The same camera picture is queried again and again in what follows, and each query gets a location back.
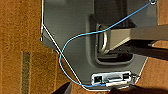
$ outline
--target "wire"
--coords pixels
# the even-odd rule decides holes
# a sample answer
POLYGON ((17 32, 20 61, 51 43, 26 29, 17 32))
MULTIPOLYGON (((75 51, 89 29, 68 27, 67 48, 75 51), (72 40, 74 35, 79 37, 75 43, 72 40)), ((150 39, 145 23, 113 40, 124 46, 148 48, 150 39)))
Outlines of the wire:
MULTIPOLYGON (((64 74, 65 74, 72 82, 74 82, 75 84, 78 84, 78 85, 80 85, 80 86, 84 86, 84 87, 106 86, 106 84, 83 85, 83 84, 80 84, 80 83, 74 81, 74 80, 66 73, 66 71, 64 70, 64 68, 63 68, 63 66, 62 66, 62 64, 61 64, 61 57, 62 57, 62 55, 63 55, 63 52, 64 52, 66 46, 68 45, 68 43, 69 43, 70 41, 72 41, 72 40, 74 40, 74 39, 76 39, 76 38, 78 38, 78 37, 102 33, 102 32, 105 32, 105 31, 107 31, 107 30, 113 28, 114 26, 120 24, 120 23, 123 22, 124 20, 128 19, 129 17, 131 17, 132 15, 134 15, 134 14, 138 13, 139 11, 141 11, 142 9, 146 8, 146 7, 147 7, 148 5, 150 5, 152 2, 153 2, 153 0, 150 1, 149 3, 147 3, 146 5, 144 5, 143 7, 141 7, 140 9, 136 10, 135 12, 131 13, 130 15, 126 16, 125 18, 121 19, 121 20, 118 21, 117 23, 111 25, 110 27, 108 27, 108 28, 106 28, 106 29, 104 29, 104 30, 96 31, 96 32, 90 32, 90 33, 83 33, 83 34, 79 34, 79 35, 76 35, 76 36, 70 38, 70 39, 65 43, 65 45, 63 46, 63 48, 62 48, 62 50, 61 50, 61 52, 60 52, 60 57, 59 57, 59 65, 60 65, 62 71, 64 72, 64 74)), ((51 34, 50 34, 49 32, 47 32, 47 34, 48 34, 49 37, 52 39, 52 41, 53 41, 53 43, 55 44, 55 46, 57 46, 57 44, 56 44, 54 38, 51 36, 51 34)))

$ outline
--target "blue cable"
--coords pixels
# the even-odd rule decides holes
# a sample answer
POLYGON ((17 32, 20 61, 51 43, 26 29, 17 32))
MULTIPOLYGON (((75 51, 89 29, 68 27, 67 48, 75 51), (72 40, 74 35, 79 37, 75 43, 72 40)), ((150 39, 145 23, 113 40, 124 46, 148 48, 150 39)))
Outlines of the blue cable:
POLYGON ((92 34, 98 34, 98 33, 102 33, 102 32, 105 32, 105 31, 111 29, 112 27, 118 25, 119 23, 121 23, 121 22, 123 22, 124 20, 128 19, 128 18, 131 17, 132 15, 138 13, 139 11, 141 11, 142 9, 144 9, 145 7, 147 7, 148 5, 150 5, 152 2, 153 2, 153 0, 151 0, 151 1, 150 1, 149 3, 147 3, 146 5, 144 5, 142 8, 136 10, 135 12, 131 13, 130 15, 126 16, 126 17, 123 18, 122 20, 118 21, 117 23, 111 25, 110 27, 108 27, 108 28, 106 28, 106 29, 104 29, 104 30, 96 31, 96 32, 90 32, 90 33, 84 33, 84 34, 79 34, 79 35, 77 35, 77 36, 74 36, 74 37, 70 38, 70 39, 65 43, 65 45, 63 46, 62 51, 61 51, 61 53, 60 53, 60 57, 59 57, 59 65, 60 65, 62 71, 64 72, 64 74, 65 74, 72 82, 74 82, 74 83, 76 83, 76 84, 78 84, 78 85, 80 85, 80 86, 84 86, 84 87, 106 86, 106 84, 83 85, 83 84, 80 84, 80 83, 74 81, 74 80, 65 72, 65 70, 64 70, 64 68, 63 68, 63 66, 62 66, 62 64, 61 64, 61 56, 63 55, 63 52, 64 52, 66 46, 68 45, 68 43, 69 43, 70 41, 72 41, 73 39, 76 39, 76 38, 78 38, 78 37, 86 36, 86 35, 92 35, 92 34))

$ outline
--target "gray surface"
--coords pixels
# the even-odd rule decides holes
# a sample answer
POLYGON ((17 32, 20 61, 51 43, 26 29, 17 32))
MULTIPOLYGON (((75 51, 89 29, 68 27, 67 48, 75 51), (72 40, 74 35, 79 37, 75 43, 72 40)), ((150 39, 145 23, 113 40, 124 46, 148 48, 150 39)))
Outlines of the gray surface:
MULTIPOLYGON (((89 24, 89 16, 94 14, 93 0, 64 1, 60 4, 45 0, 44 4, 44 24, 52 34, 55 34, 54 38, 60 49, 62 49, 69 38, 77 34, 92 31, 90 30, 92 27, 89 24)), ((129 13, 148 3, 148 0, 128 1, 132 2, 129 3, 129 13)), ((137 27, 157 25, 156 5, 148 6, 145 10, 131 17, 131 19, 137 27)), ((45 41, 46 38, 43 39, 43 43, 56 49, 50 41, 45 41)), ((91 75, 93 73, 131 71, 132 73, 139 74, 141 72, 146 57, 134 55, 130 64, 104 66, 98 64, 98 61, 95 59, 95 45, 96 35, 91 35, 73 40, 65 49, 64 55, 82 84, 91 84, 91 75)), ((92 87, 87 89, 108 90, 107 87, 92 87)))

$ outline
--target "white plastic part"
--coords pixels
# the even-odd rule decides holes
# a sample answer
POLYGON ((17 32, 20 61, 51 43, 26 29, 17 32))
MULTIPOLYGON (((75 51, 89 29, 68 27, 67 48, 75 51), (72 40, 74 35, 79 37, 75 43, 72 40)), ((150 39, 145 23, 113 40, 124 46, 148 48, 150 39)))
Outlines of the white plastic part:
POLYGON ((123 85, 123 84, 127 84, 127 81, 120 81, 120 82, 112 82, 112 83, 106 83, 106 86, 115 86, 115 85, 123 85))

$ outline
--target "wooden surface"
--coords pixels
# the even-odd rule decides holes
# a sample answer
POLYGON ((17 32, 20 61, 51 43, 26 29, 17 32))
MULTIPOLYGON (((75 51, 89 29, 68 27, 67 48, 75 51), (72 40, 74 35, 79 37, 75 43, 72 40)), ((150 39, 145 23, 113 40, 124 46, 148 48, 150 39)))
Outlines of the wooden surface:
MULTIPOLYGON (((159 24, 168 24, 168 0, 159 1, 159 24)), ((50 94, 68 82, 58 66, 58 55, 40 41, 41 0, 0 0, 0 4, 0 94, 21 93, 24 52, 30 53, 30 94, 50 94)), ((155 46, 168 48, 168 42, 155 46)), ((168 89, 167 68, 167 61, 149 58, 137 85, 168 89)), ((89 92, 73 84, 72 94, 96 93, 106 92, 89 92)))

